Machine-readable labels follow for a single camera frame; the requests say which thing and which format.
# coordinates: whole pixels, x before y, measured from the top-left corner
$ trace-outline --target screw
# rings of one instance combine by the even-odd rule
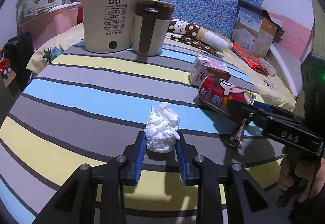
[[[118,157],[116,157],[116,160],[118,162],[124,162],[126,160],[126,157],[124,155],[119,155]]]
[[[197,162],[202,162],[202,161],[204,161],[204,156],[202,156],[202,155],[197,155],[197,156],[195,156],[195,160],[196,160]]]
[[[232,168],[235,170],[235,171],[240,171],[242,169],[242,166],[239,164],[239,163],[234,163],[232,165]]]
[[[83,163],[82,165],[79,166],[79,169],[82,171],[85,171],[89,168],[89,164]]]

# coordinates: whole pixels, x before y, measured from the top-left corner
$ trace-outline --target crumpled tissue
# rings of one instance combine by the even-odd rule
[[[167,153],[174,149],[176,140],[180,137],[177,133],[179,116],[169,107],[169,103],[162,103],[155,108],[152,106],[147,120],[146,133],[147,148],[154,152]]]

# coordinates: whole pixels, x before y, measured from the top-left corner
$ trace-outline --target soda can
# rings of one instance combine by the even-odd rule
[[[243,119],[230,115],[227,109],[227,102],[232,99],[253,104],[256,96],[246,89],[233,85],[227,80],[216,76],[207,76],[199,87],[198,97],[201,102],[215,111],[226,114],[237,124],[242,124]]]

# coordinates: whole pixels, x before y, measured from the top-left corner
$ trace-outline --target brown and white cup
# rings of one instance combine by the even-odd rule
[[[174,11],[174,4],[138,0],[135,8],[133,50],[141,55],[160,53]]]

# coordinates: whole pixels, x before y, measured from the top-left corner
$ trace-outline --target striped tablecloth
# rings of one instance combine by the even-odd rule
[[[225,144],[236,125],[202,108],[189,84],[197,54],[169,44],[154,57],[130,49],[94,54],[80,42],[48,65],[0,129],[0,198],[15,221],[32,223],[80,164],[97,166],[122,154],[145,127],[150,107],[161,102],[179,114],[179,129],[199,154],[218,164],[244,164],[274,193],[282,145],[259,136],[254,124],[245,131],[243,150]],[[246,74],[228,66],[232,83],[256,92]],[[125,187],[128,223],[194,223],[197,187],[183,185],[175,152],[148,151],[143,169],[139,184]]]

